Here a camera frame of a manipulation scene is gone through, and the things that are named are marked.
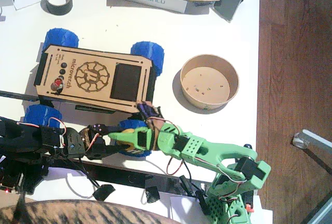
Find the black screen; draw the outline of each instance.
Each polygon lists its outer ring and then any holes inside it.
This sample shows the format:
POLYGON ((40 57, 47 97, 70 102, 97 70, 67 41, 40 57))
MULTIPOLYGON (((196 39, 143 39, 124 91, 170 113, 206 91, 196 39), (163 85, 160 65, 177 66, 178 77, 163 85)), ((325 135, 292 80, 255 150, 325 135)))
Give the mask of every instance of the black screen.
POLYGON ((141 69, 140 66, 118 63, 115 67, 110 98, 136 102, 141 69))

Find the round container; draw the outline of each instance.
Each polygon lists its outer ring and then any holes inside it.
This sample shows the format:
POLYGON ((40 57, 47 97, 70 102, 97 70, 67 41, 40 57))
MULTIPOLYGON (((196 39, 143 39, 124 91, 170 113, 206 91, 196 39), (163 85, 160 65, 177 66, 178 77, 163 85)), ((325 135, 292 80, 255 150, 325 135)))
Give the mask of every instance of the round container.
POLYGON ((187 61, 180 79, 187 100, 206 110, 226 104, 239 89, 239 76, 234 67, 212 54, 201 54, 187 61))

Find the blue wheel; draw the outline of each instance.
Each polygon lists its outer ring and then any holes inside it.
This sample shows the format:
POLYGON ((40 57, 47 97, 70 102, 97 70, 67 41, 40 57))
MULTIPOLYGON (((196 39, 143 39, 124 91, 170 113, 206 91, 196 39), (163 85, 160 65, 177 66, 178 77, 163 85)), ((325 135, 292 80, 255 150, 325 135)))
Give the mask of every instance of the blue wheel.
MULTIPOLYGON (((62 114, 53 107, 44 105, 31 105, 27 108, 24 123, 48 125, 48 121, 51 117, 62 119, 62 114)), ((60 123, 54 119, 50 120, 50 127, 60 127, 60 123)))
POLYGON ((148 58, 153 62, 157 76, 162 73, 162 66, 164 64, 164 49, 160 45, 150 41, 141 41, 131 47, 130 53, 148 58))
MULTIPOLYGON (((138 127, 147 127, 146 123, 142 120, 136 120, 136 119, 126 119, 124 121, 121 121, 119 123, 119 126, 125 129, 135 129, 138 127)), ((146 151, 140 151, 137 153, 130 153, 130 152, 126 152, 126 151, 120 151, 121 154, 127 155, 127 156, 131 156, 131 157, 137 157, 137 158, 141 158, 141 157, 146 157, 148 155, 151 154, 150 150, 146 150, 146 151)))
POLYGON ((51 44, 65 47, 77 48, 78 37, 74 32, 62 28, 54 28, 47 32, 43 50, 47 49, 51 44))

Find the white desk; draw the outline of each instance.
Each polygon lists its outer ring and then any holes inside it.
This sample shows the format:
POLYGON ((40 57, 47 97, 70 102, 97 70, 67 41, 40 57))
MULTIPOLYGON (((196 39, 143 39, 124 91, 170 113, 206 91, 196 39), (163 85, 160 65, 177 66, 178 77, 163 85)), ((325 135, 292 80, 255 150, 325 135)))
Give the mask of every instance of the white desk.
MULTIPOLYGON (((163 73, 157 78, 154 96, 154 105, 162 107, 164 117, 210 142, 240 146, 249 143, 256 148, 259 0, 244 0, 231 24, 211 9, 208 15, 193 16, 154 8, 110 8, 106 1, 73 0, 72 11, 65 16, 45 13, 39 4, 18 11, 5 7, 3 14, 7 19, 0 23, 0 90, 36 95, 33 81, 40 43, 54 27, 73 31, 80 38, 79 47, 87 49, 129 53, 137 41, 153 41, 165 49, 163 73), (174 80, 188 59, 203 53, 227 59, 240 77, 235 98, 211 114, 195 110, 186 102, 178 77, 174 80)), ((21 101, 0 98, 0 103, 1 116, 17 120, 24 116, 21 101)), ((117 124, 128 117, 121 113, 78 113, 74 105, 63 103, 57 107, 66 124, 77 130, 93 123, 117 124)), ((146 159, 116 154, 94 163, 164 174, 168 160, 156 151, 146 159)), ((170 171, 178 165, 175 160, 170 171)), ((215 176, 212 171, 189 166, 193 179, 211 182, 215 176)), ((187 175, 184 166, 175 176, 183 174, 187 175)))

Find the electrical wire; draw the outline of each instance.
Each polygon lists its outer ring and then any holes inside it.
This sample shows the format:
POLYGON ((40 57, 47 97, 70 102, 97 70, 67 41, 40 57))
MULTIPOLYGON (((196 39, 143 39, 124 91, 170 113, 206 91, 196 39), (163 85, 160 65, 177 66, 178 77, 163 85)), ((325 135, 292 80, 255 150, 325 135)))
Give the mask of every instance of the electrical wire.
POLYGON ((70 160, 68 158, 65 161, 70 162, 72 165, 74 165, 74 167, 78 168, 79 171, 81 171, 83 174, 85 174, 86 177, 88 178, 88 180, 92 183, 92 185, 94 185, 96 188, 100 188, 100 185, 98 184, 98 182, 93 180, 90 177, 89 173, 86 171, 84 166, 83 166, 83 169, 82 169, 80 166, 78 166, 76 163, 74 163, 72 160, 70 160))
POLYGON ((167 120, 167 119, 163 119, 163 118, 159 118, 159 117, 149 117, 145 120, 145 122, 147 122, 150 119, 156 119, 156 120, 161 120, 161 121, 164 121, 164 122, 169 122, 170 124, 172 124, 177 129, 178 135, 180 135, 180 129, 172 121, 167 120))
POLYGON ((28 126, 30 126, 30 127, 36 127, 36 128, 39 128, 39 126, 36 125, 36 124, 22 123, 22 122, 17 122, 17 124, 23 124, 23 125, 28 125, 28 126))
POLYGON ((229 218, 228 218, 228 221, 227 221, 227 224, 230 222, 230 220, 233 218, 233 217, 237 217, 239 215, 235 214, 235 215, 231 215, 229 218))
POLYGON ((51 121, 51 119, 54 119, 54 120, 56 120, 57 122, 59 122, 60 124, 63 124, 63 126, 64 126, 64 132, 62 133, 62 136, 64 135, 64 134, 66 134, 66 132, 67 132, 67 127, 66 127, 66 125, 60 120, 60 119, 57 119, 57 118, 55 118, 55 117, 50 117, 49 119, 48 119, 48 127, 50 126, 50 121, 51 121))
POLYGON ((237 188, 233 191, 233 192, 230 192, 229 194, 225 194, 225 195, 222 195, 221 197, 219 197, 218 199, 221 200, 222 198, 225 198, 225 197, 228 197, 232 194, 235 194, 237 192, 237 190, 239 189, 239 185, 242 184, 242 183, 238 183, 237 184, 237 188))
POLYGON ((223 171, 220 169, 220 167, 219 167, 220 165, 219 165, 219 164, 214 165, 214 164, 211 164, 211 163, 209 163, 209 162, 207 162, 207 161, 205 161, 205 160, 203 160, 203 159, 201 159, 201 158, 196 158, 196 157, 195 157, 195 159, 198 160, 198 161, 201 161, 202 163, 206 163, 206 164, 208 164, 208 165, 211 165, 211 166, 217 167, 217 168, 219 169, 219 171, 220 171, 223 175, 227 176, 228 179, 229 179, 230 181, 232 181, 233 183, 245 183, 245 182, 247 181, 247 180, 242 180, 242 181, 235 181, 235 180, 233 180, 229 175, 227 175, 225 172, 223 172, 223 171))
POLYGON ((168 161, 168 164, 167 164, 167 167, 166 167, 166 173, 169 175, 169 176, 173 176, 176 172, 178 172, 178 170, 181 168, 182 164, 183 164, 183 160, 181 161, 181 164, 180 166, 177 168, 177 170, 174 172, 174 173, 168 173, 168 167, 170 166, 171 164, 171 161, 172 161, 173 157, 170 158, 170 160, 168 161))
POLYGON ((91 141, 91 143, 90 143, 88 149, 87 149, 85 152, 87 152, 88 150, 91 149, 91 147, 92 147, 92 145, 94 144, 94 142, 95 142, 95 140, 97 139, 97 137, 99 137, 99 133, 96 133, 96 134, 95 134, 95 136, 93 137, 93 139, 92 139, 92 141, 91 141))

